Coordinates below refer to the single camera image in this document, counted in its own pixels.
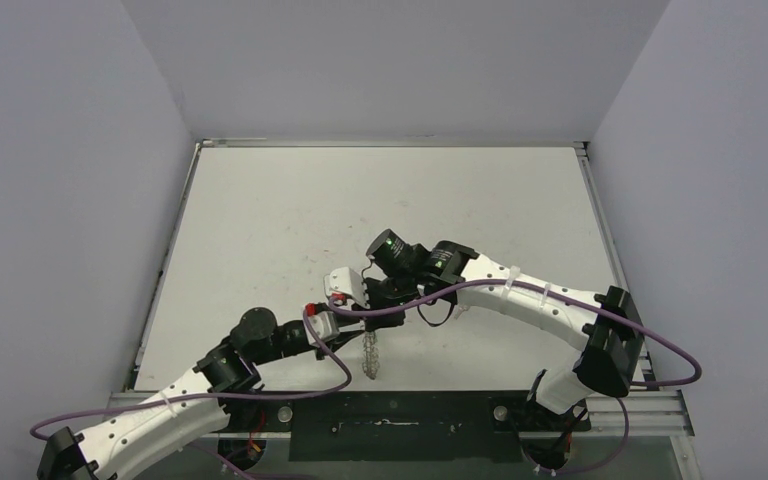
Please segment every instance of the white wall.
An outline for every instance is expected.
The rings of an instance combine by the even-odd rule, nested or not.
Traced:
[[[706,477],[768,478],[768,2],[673,0],[590,153],[644,321],[705,367]]]
[[[200,137],[583,140],[667,0],[123,0]]]
[[[119,1],[0,1],[0,479],[120,388],[191,153]]]

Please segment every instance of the cable tie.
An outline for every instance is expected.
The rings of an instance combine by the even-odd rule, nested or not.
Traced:
[[[549,298],[549,290],[552,288],[552,284],[549,282],[546,282],[546,285],[543,287],[543,296],[540,298],[540,311],[543,311],[543,307],[546,306],[546,299]]]
[[[166,404],[166,408],[169,409],[169,411],[172,413],[172,418],[177,418],[178,413],[175,411],[174,408],[172,408],[172,402],[169,401],[169,397],[166,396],[165,393],[163,393],[163,390],[157,392],[160,394],[160,398],[163,399],[163,402]]]
[[[508,279],[505,281],[505,287],[502,289],[502,304],[499,306],[499,313],[502,315],[505,315],[507,312],[507,306],[508,306],[508,295],[511,294],[511,287],[514,284],[514,280],[519,277],[521,270],[517,266],[511,266],[510,275],[508,275]]]
[[[455,308],[454,315],[452,315],[452,320],[457,320],[458,317],[467,310],[469,310],[469,305],[458,305],[457,308]]]

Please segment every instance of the metal frame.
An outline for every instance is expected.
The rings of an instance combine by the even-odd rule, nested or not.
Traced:
[[[154,392],[115,393],[110,396],[108,408],[136,405],[152,396]],[[690,419],[684,408],[679,392],[654,391],[632,392],[625,399],[631,428],[629,435],[635,437],[684,438],[692,435]],[[625,421],[619,403],[611,397],[592,395],[587,397],[591,430],[576,432],[581,437],[619,437]],[[290,433],[257,433],[252,438],[290,438]],[[521,432],[521,438],[555,438],[557,432]],[[248,438],[247,432],[212,433],[204,438]]]
[[[175,247],[175,241],[181,226],[181,220],[186,208],[190,188],[195,178],[198,161],[203,148],[251,148],[251,147],[572,147],[576,151],[579,167],[581,169],[582,179],[585,188],[590,197],[590,203],[596,216],[599,226],[599,232],[602,237],[602,243],[608,254],[611,270],[617,285],[628,289],[628,282],[616,250],[613,236],[608,227],[602,203],[597,194],[596,185],[590,169],[590,160],[587,156],[587,150],[584,142],[527,142],[527,141],[480,141],[468,140],[462,138],[446,138],[435,136],[416,136],[408,137],[405,140],[290,140],[290,139],[267,139],[267,138],[229,138],[229,139],[204,139],[196,142],[195,151],[190,162],[187,179],[184,189],[181,193],[178,215],[175,220],[169,245],[164,254],[163,263],[158,276],[157,285],[152,294],[148,314],[146,316],[145,327],[140,338],[139,348],[135,355],[133,368],[128,384],[124,393],[113,393],[108,401],[108,406],[122,406],[141,402],[151,396],[154,392],[134,392],[128,391],[133,387],[136,375],[139,371],[148,337],[151,333],[151,327],[154,323],[154,317],[157,310],[157,304],[160,294],[163,290],[163,283],[166,276],[164,273],[169,266],[172,251]],[[641,363],[644,372],[651,374],[651,359],[644,346],[641,353]],[[612,398],[594,395],[588,397],[588,408],[590,410],[590,420],[593,429],[589,432],[582,432],[578,435],[588,437],[616,437],[622,435],[623,417],[619,404]],[[702,478],[699,465],[696,461],[696,454],[693,450],[693,427],[690,417],[684,404],[684,398],[680,391],[633,391],[626,399],[626,406],[629,410],[631,423],[630,435],[634,436],[667,436],[673,446],[676,456],[676,463],[683,479],[697,480]],[[552,434],[521,433],[522,438],[540,438],[541,436],[551,436]],[[254,438],[289,438],[289,433],[260,433]],[[235,434],[211,434],[205,438],[248,438],[248,433]]]

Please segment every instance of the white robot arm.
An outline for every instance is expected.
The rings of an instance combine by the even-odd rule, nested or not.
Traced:
[[[639,323],[624,290],[610,287],[603,295],[556,286],[453,242],[439,242],[431,251],[410,246],[391,230],[373,242],[367,256],[387,278],[363,279],[344,267],[325,280],[326,294],[343,305],[351,299],[352,310],[335,309],[333,302],[330,307],[310,304],[306,310],[309,329],[301,320],[279,326],[265,308],[247,311],[230,335],[196,366],[143,402],[147,408],[122,413],[78,433],[66,427],[48,437],[38,480],[132,479],[187,443],[225,428],[235,409],[244,407],[245,402],[201,394],[263,398],[250,393],[261,380],[257,365],[316,350],[319,341],[337,350],[364,330],[402,325],[410,302],[422,303],[434,294],[460,311],[481,307],[519,319],[580,352],[538,375],[529,391],[529,401],[537,408],[561,415],[594,392],[614,397],[628,394],[642,336],[552,297],[553,292],[562,294]],[[517,284],[540,288],[529,290]],[[360,320],[364,320],[362,330],[346,328]]]

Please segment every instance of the purple cable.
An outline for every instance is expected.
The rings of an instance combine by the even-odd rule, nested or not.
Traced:
[[[301,400],[304,398],[321,397],[322,395],[328,395],[329,393],[338,392],[348,387],[349,384],[352,383],[352,372],[349,370],[349,367],[347,367],[346,364],[343,363],[343,361],[340,360],[340,358],[334,352],[332,352],[330,348],[328,348],[328,345],[326,345],[325,342],[323,342],[322,339],[319,338],[319,335],[316,334],[316,332],[313,330],[313,326],[310,324],[310,319],[307,316],[307,312],[304,312],[304,311],[302,312],[302,321],[304,322],[305,328],[308,330],[308,332],[310,332],[314,341],[316,341],[316,344],[317,346],[319,346],[319,349],[322,350],[326,355],[328,355],[328,357],[330,357],[331,360],[333,360],[334,363],[336,363],[337,366],[340,367],[343,373],[346,374],[346,380],[344,380],[343,383],[337,386],[334,386],[325,390],[316,391],[316,392],[288,393],[288,394],[278,394],[278,395],[269,395],[269,394],[261,394],[261,393],[193,393],[189,395],[169,397],[168,398],[169,402],[177,403],[177,402],[185,402],[187,400],[202,400],[205,398],[227,398],[231,400]],[[46,435],[41,434],[39,430],[53,423],[64,422],[66,420],[73,420],[76,418],[93,417],[96,415],[116,415],[119,413],[134,412],[137,410],[146,410],[149,408],[161,407],[164,405],[166,405],[166,401],[157,400],[155,402],[140,403],[137,405],[128,405],[125,407],[97,408],[93,410],[82,410],[79,412],[65,413],[63,415],[51,417],[49,419],[46,419],[37,423],[36,425],[31,427],[30,433],[31,433],[31,436],[34,438],[38,438],[40,440],[48,440],[48,437]]]
[[[427,295],[424,297],[420,297],[416,300],[410,301],[404,305],[399,305],[396,307],[390,307],[390,308],[382,308],[380,310],[347,310],[344,308],[340,308],[338,305],[334,303],[334,297],[331,297],[328,299],[328,308],[331,310],[334,310],[335,312],[338,312],[340,315],[345,315],[347,317],[380,317],[384,315],[391,315],[394,313],[401,313],[405,310],[410,310],[411,308],[418,307],[420,305],[424,305],[428,302],[431,302],[432,300],[436,300],[438,298],[444,297],[452,292],[458,291],[462,288],[467,287],[481,287],[486,285],[504,285],[507,283],[507,280],[503,279],[483,279],[483,280],[470,280],[468,282],[458,283],[455,285],[448,286],[440,291],[434,292],[431,295]],[[515,281],[512,284],[514,287],[518,288],[524,288],[526,290],[532,290],[535,292],[543,293],[545,290],[545,287],[534,285],[533,283],[528,282],[520,282]],[[561,295],[560,293],[555,293],[552,291],[546,291],[548,296],[560,300],[562,302],[568,303],[570,305],[574,305],[578,308],[582,308],[584,310],[593,312],[598,315],[602,315],[604,317],[608,317],[611,320],[619,323],[620,325],[624,325],[628,328],[631,328],[632,330],[635,330],[642,334],[645,337],[649,337],[652,340],[655,340],[656,342],[660,343],[661,345],[667,347],[669,350],[671,350],[673,353],[677,354],[681,358],[688,361],[693,366],[693,375],[686,377],[686,378],[680,378],[678,380],[659,380],[654,382],[631,382],[631,385],[636,387],[677,387],[680,385],[688,385],[691,384],[699,378],[702,377],[702,365],[699,364],[699,361],[693,358],[692,355],[685,352],[681,347],[674,344],[673,342],[667,340],[666,338],[658,335],[657,333],[653,332],[652,330],[649,330],[648,328],[644,327],[643,325],[637,324],[632,322],[631,320],[621,317],[617,315],[616,313],[609,312],[607,310],[604,310],[599,307],[594,307],[593,305],[589,305],[587,303],[584,303],[580,300],[576,300],[574,298],[567,297],[566,295]]]
[[[623,430],[623,438],[620,440],[620,444],[617,446],[617,449],[611,452],[611,454],[608,455],[607,457],[603,458],[602,460],[599,460],[598,462],[592,465],[587,465],[586,467],[564,468],[561,470],[554,470],[555,475],[560,476],[560,475],[575,475],[577,473],[587,473],[587,472],[596,470],[598,468],[604,467],[605,465],[614,461],[614,459],[617,458],[617,455],[622,453],[626,444],[628,444],[628,431],[631,425],[629,424],[628,410],[625,408],[625,403],[623,403],[621,398],[616,398],[616,401],[620,403],[620,408],[622,408],[623,410],[623,419],[625,419],[625,429]],[[534,465],[537,465],[537,462],[532,460],[532,458],[529,457],[528,454],[525,454],[525,458],[527,458]],[[539,466],[539,465],[538,465],[538,468],[540,469],[541,472],[544,472],[544,473],[551,474],[553,472],[553,470],[548,469],[546,467]]]
[[[316,478],[312,475],[303,475],[303,474],[292,474],[292,473],[246,473],[245,470],[241,469],[240,467],[234,465],[234,462],[228,460],[227,458],[223,457],[222,455],[219,455],[218,453],[208,450],[202,446],[196,445],[196,444],[189,444],[188,447],[198,450],[200,452],[204,452],[211,457],[216,458],[223,464],[225,464],[226,467],[228,467],[229,470],[234,472],[235,474],[239,475],[240,477],[246,479],[246,480],[280,480],[280,479],[313,479]]]

